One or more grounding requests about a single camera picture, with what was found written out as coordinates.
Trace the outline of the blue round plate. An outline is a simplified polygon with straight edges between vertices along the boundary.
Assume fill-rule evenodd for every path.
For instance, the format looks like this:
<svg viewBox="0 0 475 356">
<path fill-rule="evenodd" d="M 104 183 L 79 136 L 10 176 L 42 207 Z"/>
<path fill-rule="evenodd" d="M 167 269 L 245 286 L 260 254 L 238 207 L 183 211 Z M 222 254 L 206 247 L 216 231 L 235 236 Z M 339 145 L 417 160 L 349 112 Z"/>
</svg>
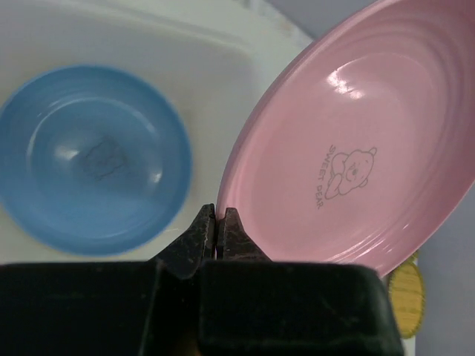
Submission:
<svg viewBox="0 0 475 356">
<path fill-rule="evenodd" d="M 148 243 L 180 212 L 191 176 L 182 119 L 124 71 L 48 71 L 1 107 L 1 204 L 60 251 L 108 256 Z"/>
</svg>

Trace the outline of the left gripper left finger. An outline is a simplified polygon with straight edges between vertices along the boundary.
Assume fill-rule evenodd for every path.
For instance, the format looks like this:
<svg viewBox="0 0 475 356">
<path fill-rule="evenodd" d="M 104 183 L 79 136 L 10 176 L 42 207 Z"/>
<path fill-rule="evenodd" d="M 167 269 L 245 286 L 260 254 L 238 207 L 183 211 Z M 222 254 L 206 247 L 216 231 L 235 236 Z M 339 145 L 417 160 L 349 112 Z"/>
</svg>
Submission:
<svg viewBox="0 0 475 356">
<path fill-rule="evenodd" d="M 193 277 L 203 260 L 215 256 L 216 215 L 214 204 L 203 205 L 191 225 L 154 259 L 175 277 Z"/>
</svg>

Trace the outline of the white plastic bin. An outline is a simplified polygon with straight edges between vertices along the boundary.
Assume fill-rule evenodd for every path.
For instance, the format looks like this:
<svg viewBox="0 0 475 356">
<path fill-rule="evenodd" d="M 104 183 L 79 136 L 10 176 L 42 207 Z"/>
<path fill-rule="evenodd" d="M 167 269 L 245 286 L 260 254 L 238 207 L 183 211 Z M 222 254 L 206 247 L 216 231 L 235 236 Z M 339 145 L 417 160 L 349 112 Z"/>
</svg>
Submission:
<svg viewBox="0 0 475 356">
<path fill-rule="evenodd" d="M 62 65 L 102 63 L 156 85 L 182 116 L 194 157 L 183 210 L 121 260 L 163 250 L 214 202 L 240 129 L 305 48 L 234 1 L 3 1 L 1 98 Z"/>
</svg>

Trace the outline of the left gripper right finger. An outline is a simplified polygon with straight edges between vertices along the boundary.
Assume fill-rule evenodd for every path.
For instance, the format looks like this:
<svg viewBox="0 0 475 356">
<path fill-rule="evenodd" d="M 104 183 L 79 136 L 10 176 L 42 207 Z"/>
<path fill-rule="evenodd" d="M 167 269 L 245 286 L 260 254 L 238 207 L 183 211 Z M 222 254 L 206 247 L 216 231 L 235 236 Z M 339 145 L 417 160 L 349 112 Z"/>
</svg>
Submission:
<svg viewBox="0 0 475 356">
<path fill-rule="evenodd" d="M 217 259 L 267 261 L 266 254 L 245 232 L 236 208 L 227 208 L 217 226 Z"/>
</svg>

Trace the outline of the oval woven bamboo tray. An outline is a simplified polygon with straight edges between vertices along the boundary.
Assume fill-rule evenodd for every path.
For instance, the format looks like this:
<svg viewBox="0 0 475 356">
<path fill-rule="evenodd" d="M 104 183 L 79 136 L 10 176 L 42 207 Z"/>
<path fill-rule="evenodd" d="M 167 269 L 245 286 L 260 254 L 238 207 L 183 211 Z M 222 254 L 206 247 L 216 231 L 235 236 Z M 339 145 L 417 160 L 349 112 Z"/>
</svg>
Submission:
<svg viewBox="0 0 475 356">
<path fill-rule="evenodd" d="M 394 317 L 402 339 L 415 337 L 425 316 L 425 284 L 413 253 L 387 278 Z"/>
</svg>

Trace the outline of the pink round plate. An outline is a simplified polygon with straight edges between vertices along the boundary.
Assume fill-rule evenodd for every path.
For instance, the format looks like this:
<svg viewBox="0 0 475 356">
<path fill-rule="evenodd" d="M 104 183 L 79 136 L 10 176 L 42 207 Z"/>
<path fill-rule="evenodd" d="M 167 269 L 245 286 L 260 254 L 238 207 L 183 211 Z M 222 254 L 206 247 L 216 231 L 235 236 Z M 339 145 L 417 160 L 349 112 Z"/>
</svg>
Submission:
<svg viewBox="0 0 475 356">
<path fill-rule="evenodd" d="M 232 149 L 217 214 L 272 260 L 386 275 L 474 183 L 474 3 L 377 1 L 272 83 Z"/>
</svg>

